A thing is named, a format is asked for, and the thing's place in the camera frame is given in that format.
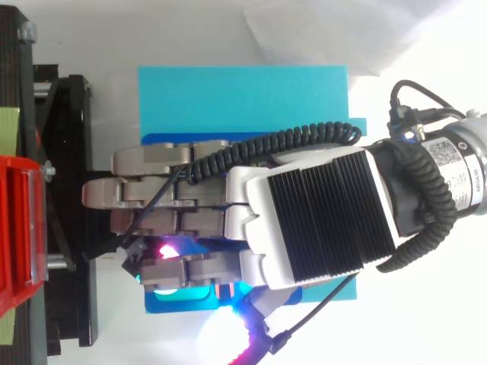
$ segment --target blue block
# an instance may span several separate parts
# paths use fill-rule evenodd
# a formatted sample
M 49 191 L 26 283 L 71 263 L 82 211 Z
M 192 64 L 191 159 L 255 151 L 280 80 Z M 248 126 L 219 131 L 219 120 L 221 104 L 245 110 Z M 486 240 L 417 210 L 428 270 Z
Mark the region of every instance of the blue block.
M 140 67 L 138 85 L 142 138 L 349 120 L 346 68 L 339 66 Z

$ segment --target metal rod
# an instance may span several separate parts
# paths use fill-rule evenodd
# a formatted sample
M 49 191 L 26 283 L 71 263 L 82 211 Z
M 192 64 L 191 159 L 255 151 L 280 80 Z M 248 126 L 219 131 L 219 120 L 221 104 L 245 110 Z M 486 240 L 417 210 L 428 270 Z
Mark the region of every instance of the metal rod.
M 50 88 L 50 82 L 36 82 L 33 85 L 33 95 L 36 99 L 45 99 Z
M 49 254 L 47 256 L 47 268 L 49 270 L 68 268 L 68 264 L 66 263 L 64 256 L 60 253 Z

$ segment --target red container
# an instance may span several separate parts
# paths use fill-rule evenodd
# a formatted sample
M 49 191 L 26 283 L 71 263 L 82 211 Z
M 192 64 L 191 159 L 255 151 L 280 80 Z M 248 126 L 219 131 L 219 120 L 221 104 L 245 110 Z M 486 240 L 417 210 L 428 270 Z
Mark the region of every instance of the red container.
M 38 163 L 0 156 L 0 317 L 47 280 L 45 185 Z

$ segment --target coiled cable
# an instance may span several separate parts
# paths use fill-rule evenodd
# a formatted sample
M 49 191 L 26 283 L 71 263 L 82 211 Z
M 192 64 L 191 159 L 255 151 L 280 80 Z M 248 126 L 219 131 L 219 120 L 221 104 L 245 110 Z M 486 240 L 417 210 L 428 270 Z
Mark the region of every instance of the coiled cable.
M 425 156 L 425 151 L 390 139 L 383 140 L 382 143 L 393 148 L 396 160 L 418 186 L 435 218 L 434 222 L 427 224 L 421 232 L 399 246 L 387 261 L 377 266 L 380 272 L 387 273 L 404 268 L 436 249 L 453 228 L 457 220 L 457 207 L 443 176 L 437 166 Z
M 189 163 L 185 169 L 186 179 L 190 185 L 195 185 L 210 177 L 227 173 L 232 167 L 248 165 L 253 160 L 271 154 L 323 143 L 349 146 L 357 143 L 361 136 L 359 128 L 341 122 L 318 123 L 282 130 L 235 143 Z

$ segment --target black heat sink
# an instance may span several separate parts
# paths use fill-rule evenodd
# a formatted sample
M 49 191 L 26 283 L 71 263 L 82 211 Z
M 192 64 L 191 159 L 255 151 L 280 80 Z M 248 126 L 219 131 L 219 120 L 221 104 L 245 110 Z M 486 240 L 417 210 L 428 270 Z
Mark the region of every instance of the black heat sink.
M 396 251 L 365 151 L 268 177 L 296 282 Z

